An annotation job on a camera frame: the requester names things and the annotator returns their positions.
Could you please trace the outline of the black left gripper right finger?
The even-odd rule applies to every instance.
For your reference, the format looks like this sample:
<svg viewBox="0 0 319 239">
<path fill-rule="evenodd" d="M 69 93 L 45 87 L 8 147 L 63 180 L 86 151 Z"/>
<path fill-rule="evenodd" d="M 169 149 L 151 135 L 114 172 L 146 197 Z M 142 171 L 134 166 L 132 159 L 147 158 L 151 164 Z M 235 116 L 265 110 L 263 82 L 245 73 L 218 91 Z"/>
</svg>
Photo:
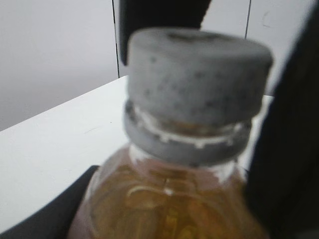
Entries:
<svg viewBox="0 0 319 239">
<path fill-rule="evenodd" d="M 258 190 L 257 184 L 252 180 L 250 171 L 248 169 L 244 170 L 244 176 L 246 179 L 246 186 L 244 188 L 244 195 L 247 201 L 247 205 L 250 209 L 256 209 L 258 206 Z"/>
</svg>

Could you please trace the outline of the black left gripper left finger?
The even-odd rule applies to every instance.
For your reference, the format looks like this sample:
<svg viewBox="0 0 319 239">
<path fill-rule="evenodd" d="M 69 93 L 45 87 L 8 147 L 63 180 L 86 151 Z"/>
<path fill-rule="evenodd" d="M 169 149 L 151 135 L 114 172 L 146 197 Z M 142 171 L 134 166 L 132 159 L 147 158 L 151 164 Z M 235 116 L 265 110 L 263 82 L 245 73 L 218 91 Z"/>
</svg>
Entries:
<svg viewBox="0 0 319 239">
<path fill-rule="evenodd" d="M 65 239 L 76 211 L 98 165 L 89 167 L 53 201 L 17 225 L 2 232 L 2 239 Z"/>
</svg>

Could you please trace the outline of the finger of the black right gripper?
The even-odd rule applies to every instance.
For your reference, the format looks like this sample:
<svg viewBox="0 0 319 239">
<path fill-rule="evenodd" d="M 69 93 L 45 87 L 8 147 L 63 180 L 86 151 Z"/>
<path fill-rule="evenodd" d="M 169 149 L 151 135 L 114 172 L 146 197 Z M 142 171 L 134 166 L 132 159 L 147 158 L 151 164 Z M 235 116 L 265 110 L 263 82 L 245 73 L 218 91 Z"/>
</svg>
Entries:
<svg viewBox="0 0 319 239">
<path fill-rule="evenodd" d="M 250 165 L 272 239 L 319 236 L 319 5 L 314 4 L 263 122 Z"/>
<path fill-rule="evenodd" d="M 211 0 L 121 0 L 119 39 L 121 62 L 127 65 L 128 42 L 137 30 L 150 27 L 199 29 Z"/>
</svg>

